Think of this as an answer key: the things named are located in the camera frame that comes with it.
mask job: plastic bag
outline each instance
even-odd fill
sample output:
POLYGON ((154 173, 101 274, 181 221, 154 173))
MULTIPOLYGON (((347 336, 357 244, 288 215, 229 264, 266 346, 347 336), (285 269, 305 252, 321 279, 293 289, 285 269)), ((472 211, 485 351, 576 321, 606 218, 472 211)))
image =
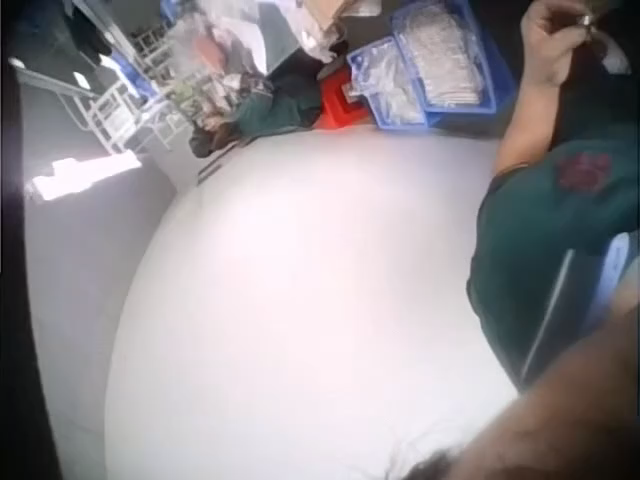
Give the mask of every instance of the plastic bag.
POLYGON ((356 0, 342 13, 343 17, 377 17, 382 13, 382 0, 356 0))
POLYGON ((393 125, 424 122, 424 114, 393 40, 374 45, 361 54, 352 70, 352 93, 377 96, 386 122, 393 125))
POLYGON ((476 65, 478 41, 462 22, 442 1, 434 1, 412 10, 399 32, 432 105, 482 101, 485 83, 476 65))
POLYGON ((341 38, 338 26, 333 25, 323 31, 306 8, 278 6, 300 46, 308 55, 327 64, 336 58, 336 54, 329 49, 341 38))

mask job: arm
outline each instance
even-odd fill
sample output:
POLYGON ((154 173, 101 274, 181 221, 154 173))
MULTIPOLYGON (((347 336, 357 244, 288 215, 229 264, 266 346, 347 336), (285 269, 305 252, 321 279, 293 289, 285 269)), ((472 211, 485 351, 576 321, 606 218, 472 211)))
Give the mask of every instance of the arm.
POLYGON ((495 174, 540 161, 549 150, 560 89, 523 86, 511 124, 500 144, 495 174))
POLYGON ((511 124, 498 151, 495 173, 500 175, 544 158, 551 145, 560 99, 573 51, 587 40, 583 27, 553 32, 557 14, 587 13, 580 0, 537 0, 522 20, 525 69, 511 124))

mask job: hand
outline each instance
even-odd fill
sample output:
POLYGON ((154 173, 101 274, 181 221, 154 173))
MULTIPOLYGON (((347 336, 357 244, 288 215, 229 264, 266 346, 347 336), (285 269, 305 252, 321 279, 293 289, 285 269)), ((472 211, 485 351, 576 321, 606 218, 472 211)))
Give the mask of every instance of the hand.
POLYGON ((585 27, 554 32, 554 20, 589 15, 581 0, 536 0, 522 19, 525 68, 523 86, 559 89, 569 77, 573 51, 587 41, 585 27))

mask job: bright light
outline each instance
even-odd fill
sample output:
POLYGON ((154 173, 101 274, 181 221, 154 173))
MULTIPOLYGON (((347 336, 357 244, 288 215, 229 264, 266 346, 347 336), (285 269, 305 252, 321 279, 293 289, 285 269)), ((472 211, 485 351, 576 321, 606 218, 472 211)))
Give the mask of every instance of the bright light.
POLYGON ((110 32, 104 32, 104 38, 112 45, 115 45, 116 39, 111 35, 110 32))
POLYGON ((73 72, 73 76, 76 77, 76 82, 78 82, 78 85, 80 85, 85 90, 91 90, 91 85, 89 85, 89 82, 84 75, 78 72, 73 72))
POLYGON ((13 65, 16 68, 27 68, 24 66, 24 62, 18 58, 15 57, 10 57, 9 58, 9 64, 13 65))
POLYGON ((36 177, 33 185, 44 200, 56 198, 87 190, 94 183, 118 173, 142 166, 131 150, 120 155, 96 158, 78 162, 75 158, 65 158, 53 162, 52 177, 36 177))

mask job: forearm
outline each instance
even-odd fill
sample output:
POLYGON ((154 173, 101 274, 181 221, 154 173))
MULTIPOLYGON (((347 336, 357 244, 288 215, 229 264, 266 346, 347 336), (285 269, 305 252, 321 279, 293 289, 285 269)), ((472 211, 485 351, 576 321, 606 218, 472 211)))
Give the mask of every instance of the forearm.
POLYGON ((511 124, 498 150, 496 174, 542 160, 551 146, 559 99, 557 87, 521 86, 511 124))

